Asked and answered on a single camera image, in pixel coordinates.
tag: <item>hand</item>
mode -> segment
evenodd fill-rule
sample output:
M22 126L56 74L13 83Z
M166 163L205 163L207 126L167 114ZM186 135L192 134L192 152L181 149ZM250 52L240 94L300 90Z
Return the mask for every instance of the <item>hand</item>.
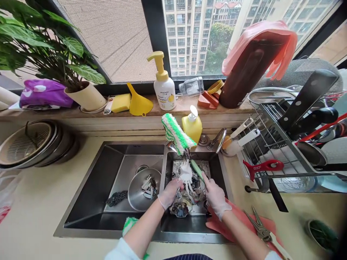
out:
M181 179L174 179L168 183L166 188L158 195L160 204L166 210L173 203L177 189L184 189L183 181Z
M222 216L225 211L231 210L231 206L225 201L225 193L213 179L208 179L204 172L202 177L205 181L206 186L206 198L213 211L218 216L219 220L222 221Z

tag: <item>sink basin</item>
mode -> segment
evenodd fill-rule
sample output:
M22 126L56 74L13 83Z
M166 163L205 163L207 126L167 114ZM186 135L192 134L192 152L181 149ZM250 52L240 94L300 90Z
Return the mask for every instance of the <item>sink basin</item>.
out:
M232 201L232 192L224 157L216 147L190 150L191 159L213 178ZM161 172L159 193L177 174L182 157L165 147L164 142L104 142L86 176L66 210L55 237L120 238L127 217L140 218L127 199L114 207L106 200L114 193L127 190L132 178L143 168ZM185 218L167 210L158 225L153 241L176 243L229 243L222 235L205 226L207 210L201 201Z

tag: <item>yellow sponge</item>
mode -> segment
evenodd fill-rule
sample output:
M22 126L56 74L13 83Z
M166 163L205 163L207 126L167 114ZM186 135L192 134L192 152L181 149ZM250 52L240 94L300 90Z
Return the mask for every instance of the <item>yellow sponge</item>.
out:
M115 96L112 101L112 107L111 107L112 112L118 113L118 112L129 110L130 101L131 101L130 94L122 94L122 95Z

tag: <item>yellow funnel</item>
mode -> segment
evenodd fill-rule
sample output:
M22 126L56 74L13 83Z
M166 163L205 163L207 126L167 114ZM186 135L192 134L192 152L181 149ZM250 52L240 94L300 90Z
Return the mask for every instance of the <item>yellow funnel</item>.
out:
M130 114L132 114L133 116L146 116L146 114L152 110L153 102L137 94L135 89L129 82L127 83L127 85L132 96L129 108Z

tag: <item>white sleeve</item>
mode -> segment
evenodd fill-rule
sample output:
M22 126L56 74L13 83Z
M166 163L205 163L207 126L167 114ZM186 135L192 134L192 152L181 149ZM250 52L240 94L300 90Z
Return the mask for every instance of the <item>white sleeve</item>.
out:
M105 260L140 260L140 258L138 258L125 240L120 238L117 246L107 254Z
M281 260L281 259L282 258L280 258L275 251L270 251L265 257L265 260Z

